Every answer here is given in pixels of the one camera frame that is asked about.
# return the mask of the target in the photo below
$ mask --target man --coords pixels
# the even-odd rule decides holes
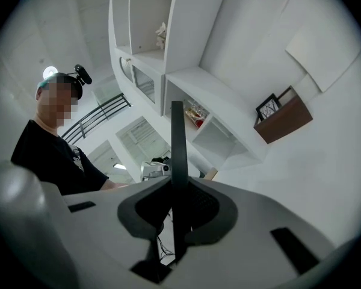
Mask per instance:
[[[108,180],[82,150],[57,134],[81,96],[81,84],[64,73],[55,73],[39,83],[35,118],[28,122],[11,158],[14,164],[33,171],[39,180],[57,185],[62,195],[123,186]]]

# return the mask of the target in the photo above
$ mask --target black metal railing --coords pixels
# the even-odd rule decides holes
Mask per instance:
[[[61,138],[68,143],[74,144],[126,107],[131,107],[131,104],[126,100],[124,94],[121,93],[89,112],[66,131]]]

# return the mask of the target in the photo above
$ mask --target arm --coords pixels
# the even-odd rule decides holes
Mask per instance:
[[[107,179],[104,182],[103,186],[100,188],[100,190],[112,190],[114,188],[124,187],[124,186],[128,186],[128,184],[114,183],[114,182],[110,181],[109,179]]]
[[[110,190],[113,188],[126,186],[124,184],[113,183],[108,177],[98,170],[90,160],[85,156],[82,150],[79,149],[80,159],[84,168],[86,177],[90,180],[92,190]]]

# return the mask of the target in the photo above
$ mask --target glass panel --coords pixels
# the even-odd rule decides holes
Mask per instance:
[[[140,69],[132,66],[135,75],[135,83],[139,90],[141,90],[153,103],[155,103],[155,86],[154,80],[148,77]]]

